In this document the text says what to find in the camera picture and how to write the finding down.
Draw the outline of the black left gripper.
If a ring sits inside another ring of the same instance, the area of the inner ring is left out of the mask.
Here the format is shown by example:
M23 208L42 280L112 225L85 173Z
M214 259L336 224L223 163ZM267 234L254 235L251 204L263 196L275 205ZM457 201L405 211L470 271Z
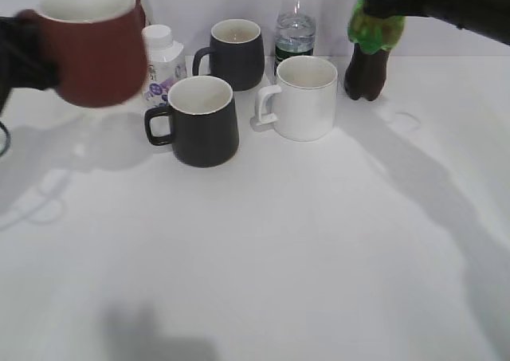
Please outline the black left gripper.
M58 68L43 49L43 35L32 10L1 17L1 108L15 88L46 90L59 84Z

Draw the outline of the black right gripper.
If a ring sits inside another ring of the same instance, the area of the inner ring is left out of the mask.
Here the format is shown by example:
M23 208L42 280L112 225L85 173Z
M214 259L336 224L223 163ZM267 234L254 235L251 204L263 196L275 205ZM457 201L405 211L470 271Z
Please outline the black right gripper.
M509 0L366 0L366 12L391 16L435 18L509 44Z

